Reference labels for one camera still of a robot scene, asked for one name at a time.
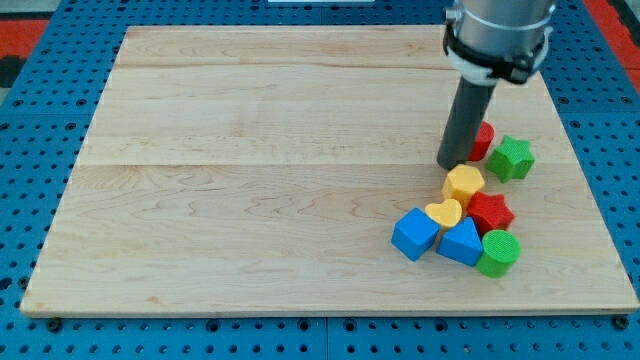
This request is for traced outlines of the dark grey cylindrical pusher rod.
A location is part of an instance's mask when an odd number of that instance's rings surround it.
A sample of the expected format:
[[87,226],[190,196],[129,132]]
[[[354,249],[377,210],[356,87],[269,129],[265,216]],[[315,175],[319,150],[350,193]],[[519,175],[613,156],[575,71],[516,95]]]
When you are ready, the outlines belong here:
[[460,79],[436,157],[442,168],[451,170],[469,160],[494,89]]

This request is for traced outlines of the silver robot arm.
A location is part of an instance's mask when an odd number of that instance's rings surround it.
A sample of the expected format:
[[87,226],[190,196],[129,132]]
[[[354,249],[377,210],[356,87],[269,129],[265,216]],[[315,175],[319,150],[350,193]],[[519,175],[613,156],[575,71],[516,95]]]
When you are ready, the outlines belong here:
[[460,72],[437,163],[469,159],[497,83],[526,83],[549,51],[554,0],[455,0],[444,10],[442,47]]

